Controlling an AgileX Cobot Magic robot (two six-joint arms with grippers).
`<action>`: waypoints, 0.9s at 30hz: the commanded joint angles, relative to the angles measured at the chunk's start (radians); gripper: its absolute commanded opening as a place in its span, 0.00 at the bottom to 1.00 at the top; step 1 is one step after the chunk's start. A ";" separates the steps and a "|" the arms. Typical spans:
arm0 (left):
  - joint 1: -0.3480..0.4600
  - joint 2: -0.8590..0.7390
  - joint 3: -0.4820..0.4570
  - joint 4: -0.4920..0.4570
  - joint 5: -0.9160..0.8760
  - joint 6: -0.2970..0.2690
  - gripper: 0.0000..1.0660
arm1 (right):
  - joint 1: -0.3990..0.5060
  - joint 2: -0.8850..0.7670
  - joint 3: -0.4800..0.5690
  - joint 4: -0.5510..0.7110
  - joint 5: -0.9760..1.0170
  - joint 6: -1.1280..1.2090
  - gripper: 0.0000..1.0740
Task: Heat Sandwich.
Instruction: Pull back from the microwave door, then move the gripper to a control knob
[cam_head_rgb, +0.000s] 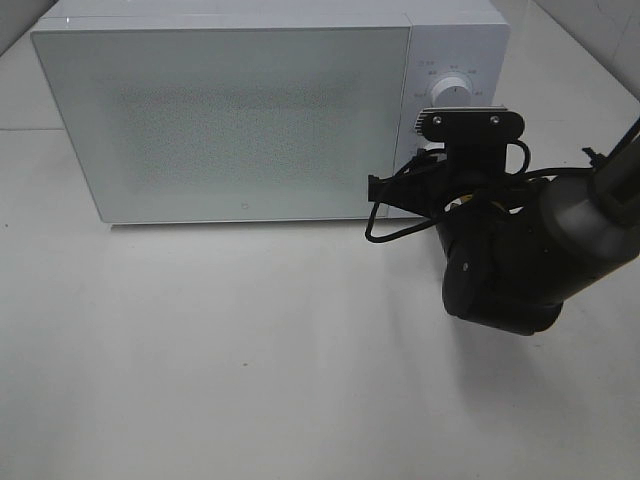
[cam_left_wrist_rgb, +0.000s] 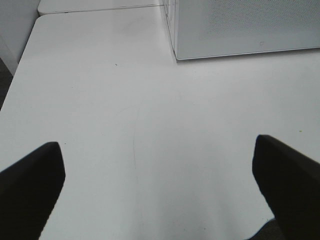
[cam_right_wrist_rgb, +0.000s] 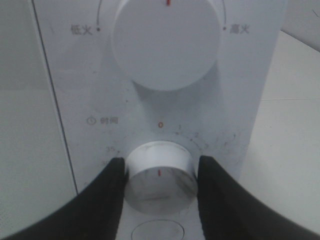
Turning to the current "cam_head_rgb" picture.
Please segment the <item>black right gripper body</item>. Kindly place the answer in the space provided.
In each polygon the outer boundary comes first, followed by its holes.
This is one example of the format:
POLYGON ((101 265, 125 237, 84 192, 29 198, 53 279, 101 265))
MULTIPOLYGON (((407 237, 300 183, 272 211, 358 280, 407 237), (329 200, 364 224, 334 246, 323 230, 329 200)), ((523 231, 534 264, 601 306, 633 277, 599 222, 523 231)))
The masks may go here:
POLYGON ((472 194, 500 177, 500 163, 482 160, 415 160, 394 174, 394 206, 438 218, 454 198, 472 194))

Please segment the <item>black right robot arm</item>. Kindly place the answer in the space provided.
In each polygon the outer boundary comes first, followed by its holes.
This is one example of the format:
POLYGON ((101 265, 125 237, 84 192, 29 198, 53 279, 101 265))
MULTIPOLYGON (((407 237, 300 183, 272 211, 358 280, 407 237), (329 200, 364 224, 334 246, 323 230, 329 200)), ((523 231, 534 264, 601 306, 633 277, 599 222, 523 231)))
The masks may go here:
POLYGON ((431 142, 396 173, 368 179, 374 207, 418 215, 403 238, 435 228, 446 269, 445 310, 530 336, 564 302, 639 255, 639 129, 586 167, 506 169, 524 121, 502 107, 426 108, 416 133, 431 142))

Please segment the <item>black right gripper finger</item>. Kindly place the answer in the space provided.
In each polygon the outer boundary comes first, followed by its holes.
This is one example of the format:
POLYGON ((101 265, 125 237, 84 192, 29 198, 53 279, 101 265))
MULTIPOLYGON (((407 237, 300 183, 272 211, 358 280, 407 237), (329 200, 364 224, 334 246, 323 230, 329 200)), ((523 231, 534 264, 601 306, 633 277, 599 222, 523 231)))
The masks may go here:
POLYGON ((388 178, 368 176, 367 196, 371 203, 408 205, 414 193, 415 186, 408 175, 394 175, 388 178))

